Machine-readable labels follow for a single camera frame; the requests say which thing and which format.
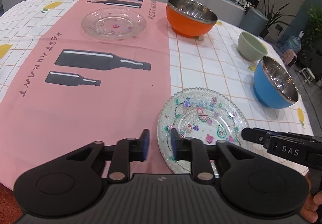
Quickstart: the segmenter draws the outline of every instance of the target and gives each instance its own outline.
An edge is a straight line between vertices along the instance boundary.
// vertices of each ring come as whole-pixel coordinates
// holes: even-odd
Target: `floral pattern plate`
[[[98,9],[82,20],[84,32],[100,41],[133,38],[143,32],[146,25],[141,14],[119,8]]]
[[[158,121],[157,138],[165,162],[174,173],[189,173],[190,162],[175,161],[170,130],[177,129],[180,137],[200,139],[215,145],[226,140],[252,150],[252,143],[242,139],[241,131],[249,127],[244,115],[224,95],[202,88],[185,89],[176,93],[165,104]],[[219,177],[211,161],[215,177]]]

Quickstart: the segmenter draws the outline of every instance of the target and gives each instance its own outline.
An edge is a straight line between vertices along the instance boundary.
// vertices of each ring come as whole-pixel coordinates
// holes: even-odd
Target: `text print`
[[[291,155],[294,155],[294,156],[297,156],[298,155],[298,149],[293,149],[292,150],[292,148],[288,148],[286,146],[283,146],[282,151],[283,152],[286,152],[287,151],[288,154],[291,154]]]
[[[51,51],[54,46],[56,45],[56,41],[58,40],[58,37],[60,37],[62,34],[60,34],[59,32],[56,33],[55,36],[51,37],[49,45],[46,47],[46,50],[44,51]],[[40,68],[40,66],[42,65],[41,63],[43,63],[43,61],[45,60],[45,58],[47,57],[48,52],[43,52],[41,56],[39,56],[39,59],[37,60],[38,64],[35,64],[34,68],[30,71],[30,75],[28,76],[28,78],[26,79],[26,83],[24,84],[24,89],[20,90],[19,92],[21,93],[22,97],[24,97],[31,85],[32,79],[33,77],[35,77],[37,75],[37,69]]]
[[[151,8],[149,9],[149,19],[154,20],[156,16],[157,3],[156,1],[151,1]]]

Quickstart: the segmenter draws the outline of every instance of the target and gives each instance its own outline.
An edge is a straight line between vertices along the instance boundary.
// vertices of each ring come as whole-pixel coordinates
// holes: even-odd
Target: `pink table runner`
[[[0,182],[11,189],[17,177],[32,167],[95,140],[115,145],[123,138],[138,138],[145,128],[151,132],[148,159],[132,163],[132,171],[170,173],[157,144],[159,112],[171,96],[165,4],[144,0],[140,9],[133,9],[147,21],[136,40],[100,43],[84,36],[81,21],[91,11],[112,6],[87,1],[105,0],[80,0],[61,17],[41,37],[0,104]],[[99,52],[98,56],[110,53],[149,63],[151,70],[55,65],[64,49]],[[101,83],[75,87],[45,83],[49,72],[79,74]]]

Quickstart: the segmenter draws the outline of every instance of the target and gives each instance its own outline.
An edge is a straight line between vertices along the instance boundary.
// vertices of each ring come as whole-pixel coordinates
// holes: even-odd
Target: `white checkered tablecloth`
[[[313,135],[301,96],[296,104],[283,110],[266,108],[257,100],[253,91],[254,72],[249,67],[256,66],[258,61],[249,62],[239,54],[237,45],[242,30],[225,22],[222,24],[215,25],[204,35],[203,41],[177,35],[169,25],[172,94],[193,87],[212,89],[232,100],[251,128]],[[285,68],[273,47],[263,40],[262,42],[267,47],[268,55]],[[304,112],[304,126],[299,120],[298,108]],[[292,167],[302,174],[307,171],[307,167],[268,154],[258,144],[255,144],[255,148],[258,154]]]
[[[41,12],[44,6],[57,1],[62,1],[62,4]],[[24,1],[0,17],[0,46],[7,43],[13,45],[0,59],[0,102],[39,38],[77,1]],[[257,63],[246,61],[237,50],[242,30],[222,23],[222,26],[216,25],[206,34],[203,41],[181,37],[168,27],[172,94],[193,87],[213,89],[239,107],[250,127],[313,135],[301,97],[295,105],[283,110],[268,109],[258,102],[253,92],[253,72],[249,69],[249,66],[256,66]],[[273,48],[268,43],[263,43],[268,49],[268,55],[284,66]],[[304,111],[304,126],[299,121],[298,108]],[[268,154],[257,144],[255,148],[260,155],[292,167],[302,174],[307,170],[304,166]]]
[[[62,1],[58,7],[41,12],[44,6]],[[0,102],[39,38],[54,25],[78,0],[23,1],[0,17],[0,46],[11,49],[0,59]]]

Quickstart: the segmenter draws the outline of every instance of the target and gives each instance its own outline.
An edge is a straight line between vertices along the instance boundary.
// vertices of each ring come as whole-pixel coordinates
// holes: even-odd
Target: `blue bowl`
[[[297,88],[289,73],[274,59],[265,56],[254,74],[254,92],[266,107],[283,109],[298,101]]]

